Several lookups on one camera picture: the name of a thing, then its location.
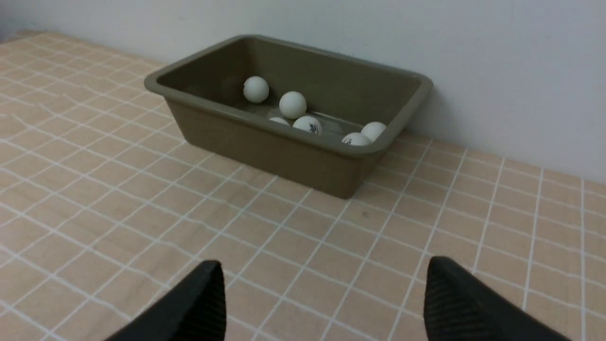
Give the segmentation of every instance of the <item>ping pong ball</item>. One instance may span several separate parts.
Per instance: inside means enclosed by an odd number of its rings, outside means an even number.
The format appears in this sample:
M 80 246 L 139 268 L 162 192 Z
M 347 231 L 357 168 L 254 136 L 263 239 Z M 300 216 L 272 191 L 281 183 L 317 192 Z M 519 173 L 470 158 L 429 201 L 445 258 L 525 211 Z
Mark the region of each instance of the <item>ping pong ball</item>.
M 287 92 L 280 98 L 280 112 L 288 118 L 295 119 L 305 115 L 307 102 L 300 92 Z
M 293 123 L 293 128 L 310 132 L 313 135 L 322 135 L 322 125 L 312 116 L 299 117 L 295 123 Z
M 286 124 L 287 126 L 290 127 L 290 124 L 288 123 L 287 120 L 281 118 L 281 117 L 272 117 L 269 119 L 270 121 L 274 121 L 276 123 L 280 123 L 280 124 Z
M 362 135 L 366 136 L 370 142 L 374 142 L 380 134 L 387 128 L 381 122 L 370 122 L 362 128 Z
M 370 144 L 370 140 L 361 133 L 349 133 L 343 137 L 341 142 L 352 146 L 366 146 Z
M 244 97 L 252 103 L 261 103 L 269 96 L 269 85 L 259 77 L 252 76 L 244 82 Z

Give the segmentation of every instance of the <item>olive plastic bin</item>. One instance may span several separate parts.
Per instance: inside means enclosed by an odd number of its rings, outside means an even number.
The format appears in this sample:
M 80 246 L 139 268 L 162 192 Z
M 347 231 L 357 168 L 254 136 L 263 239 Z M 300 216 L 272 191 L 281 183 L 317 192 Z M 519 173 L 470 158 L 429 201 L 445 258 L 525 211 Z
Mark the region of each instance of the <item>olive plastic bin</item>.
M 244 81 L 263 77 L 262 104 L 243 96 Z M 350 198 L 427 97 L 418 73 L 264 36 L 236 36 L 152 73 L 145 87 L 162 95 L 192 145 L 341 198 Z M 278 102 L 301 92 L 321 122 L 316 136 L 275 123 Z M 379 121 L 368 146 L 344 135 Z

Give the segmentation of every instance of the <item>bin rim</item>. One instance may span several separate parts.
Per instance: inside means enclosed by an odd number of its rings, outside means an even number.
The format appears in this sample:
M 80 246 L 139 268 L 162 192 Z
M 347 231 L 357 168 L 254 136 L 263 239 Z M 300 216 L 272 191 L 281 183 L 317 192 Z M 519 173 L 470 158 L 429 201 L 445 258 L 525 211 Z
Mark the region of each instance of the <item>bin rim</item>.
M 316 136 L 302 130 L 293 129 L 286 127 L 282 124 L 267 124 L 267 120 L 246 112 L 241 109 L 230 107 L 219 102 L 210 101 L 202 97 L 198 97 L 187 92 L 172 89 L 171 87 L 163 86 L 158 83 L 158 79 L 182 66 L 185 66 L 204 55 L 208 55 L 211 52 L 219 50 L 227 45 L 233 44 L 240 40 L 245 39 L 256 39 L 265 42 L 272 42 L 276 44 L 282 44 L 285 46 L 294 47 L 297 49 L 305 50 L 319 55 L 325 55 L 329 57 L 344 59 L 356 64 L 363 64 L 366 66 L 372 66 L 376 69 L 388 70 L 390 72 L 400 73 L 407 75 L 411 78 L 418 79 L 421 85 L 411 96 L 404 107 L 396 114 L 391 122 L 386 124 L 387 128 L 385 131 L 371 144 L 367 146 L 351 146 L 344 143 L 335 143 L 334 141 L 328 140 L 327 137 L 322 135 Z M 163 96 L 166 100 L 174 101 L 176 103 L 185 105 L 192 109 L 204 110 L 207 113 L 213 115 L 223 116 L 233 121 L 253 126 L 256 129 L 261 129 L 267 132 L 271 132 L 276 135 L 288 138 L 290 140 L 296 140 L 305 144 L 312 145 L 316 148 L 328 150 L 335 154 L 339 154 L 345 157 L 366 157 L 380 152 L 385 152 L 387 148 L 397 139 L 398 135 L 404 129 L 409 121 L 409 118 L 419 109 L 421 104 L 427 99 L 428 94 L 433 88 L 433 82 L 431 79 L 420 73 L 399 69 L 397 67 L 386 66 L 376 62 L 366 61 L 363 59 L 343 55 L 336 52 L 318 49 L 315 47 L 305 46 L 297 44 L 295 42 L 284 41 L 277 38 L 271 38 L 263 35 L 237 35 L 214 44 L 206 49 L 202 49 L 190 56 L 182 58 L 174 63 L 171 63 L 145 77 L 144 80 L 145 88 L 155 94 Z

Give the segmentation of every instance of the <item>beige tabletop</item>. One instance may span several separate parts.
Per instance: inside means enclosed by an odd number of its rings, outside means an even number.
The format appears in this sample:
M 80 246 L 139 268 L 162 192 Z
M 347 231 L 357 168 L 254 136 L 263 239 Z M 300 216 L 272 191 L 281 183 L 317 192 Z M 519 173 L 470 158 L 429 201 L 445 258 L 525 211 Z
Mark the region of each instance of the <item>beige tabletop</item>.
M 188 145 L 160 63 L 54 33 L 0 45 L 0 339 L 101 340 L 202 259 L 227 340 L 423 340 L 448 255 L 606 340 L 606 186 L 403 134 L 352 200 Z

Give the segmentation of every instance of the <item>white wall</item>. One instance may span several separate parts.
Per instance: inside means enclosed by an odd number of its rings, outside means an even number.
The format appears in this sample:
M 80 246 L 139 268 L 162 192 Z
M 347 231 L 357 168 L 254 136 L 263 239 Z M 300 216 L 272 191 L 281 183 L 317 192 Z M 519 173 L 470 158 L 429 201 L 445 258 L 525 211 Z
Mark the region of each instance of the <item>white wall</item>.
M 428 75 L 411 129 L 606 182 L 604 0 L 0 0 L 7 25 L 174 61 L 239 33 Z

